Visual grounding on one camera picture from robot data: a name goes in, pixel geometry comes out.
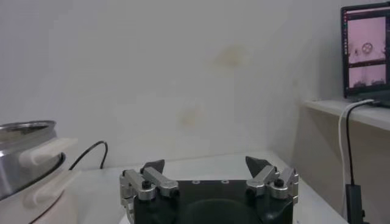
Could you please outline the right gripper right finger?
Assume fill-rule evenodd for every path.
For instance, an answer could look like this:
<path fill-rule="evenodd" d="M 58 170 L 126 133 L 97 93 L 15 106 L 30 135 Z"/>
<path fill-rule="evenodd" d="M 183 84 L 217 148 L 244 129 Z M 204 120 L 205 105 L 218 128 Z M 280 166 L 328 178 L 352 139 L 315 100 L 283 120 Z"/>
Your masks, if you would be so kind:
<path fill-rule="evenodd" d="M 246 156 L 246 165 L 252 176 L 246 181 L 246 187 L 254 197 L 269 193 L 276 200 L 291 199 L 294 204 L 298 203 L 299 174 L 293 168 L 285 168 L 279 171 L 265 159 Z"/>

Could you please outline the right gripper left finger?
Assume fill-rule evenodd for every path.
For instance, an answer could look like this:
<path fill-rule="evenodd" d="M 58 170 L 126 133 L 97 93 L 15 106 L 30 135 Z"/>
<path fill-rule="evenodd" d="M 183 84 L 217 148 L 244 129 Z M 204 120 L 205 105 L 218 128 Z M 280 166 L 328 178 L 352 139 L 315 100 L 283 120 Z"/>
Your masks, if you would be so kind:
<path fill-rule="evenodd" d="M 121 205 L 127 210 L 134 200 L 150 202 L 157 196 L 176 198 L 179 196 L 179 182 L 163 175 L 163 159 L 147 162 L 139 172 L 135 169 L 123 170 L 119 176 Z"/>

